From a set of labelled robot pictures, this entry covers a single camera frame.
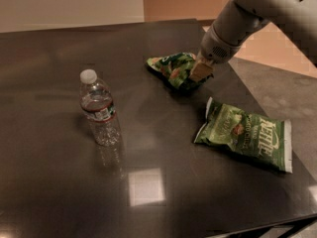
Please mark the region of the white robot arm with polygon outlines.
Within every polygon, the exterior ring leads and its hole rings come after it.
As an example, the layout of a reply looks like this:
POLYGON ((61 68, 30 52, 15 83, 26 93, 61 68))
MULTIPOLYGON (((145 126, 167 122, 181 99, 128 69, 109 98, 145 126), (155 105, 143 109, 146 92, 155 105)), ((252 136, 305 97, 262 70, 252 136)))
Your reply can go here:
POLYGON ((199 82, 213 65, 230 60, 243 42, 275 24, 314 64, 317 63, 317 0, 230 0, 204 35, 189 78, 199 82))

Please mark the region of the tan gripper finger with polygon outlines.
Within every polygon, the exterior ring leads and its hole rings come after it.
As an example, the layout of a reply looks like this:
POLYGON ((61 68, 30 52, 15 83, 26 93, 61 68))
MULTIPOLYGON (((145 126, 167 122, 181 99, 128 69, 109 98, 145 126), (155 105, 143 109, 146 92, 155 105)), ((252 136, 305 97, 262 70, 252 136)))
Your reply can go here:
POLYGON ((195 82, 199 82, 211 76, 213 73, 213 64, 213 60, 206 59, 201 53, 198 53, 195 64, 190 71, 189 78, 195 82))

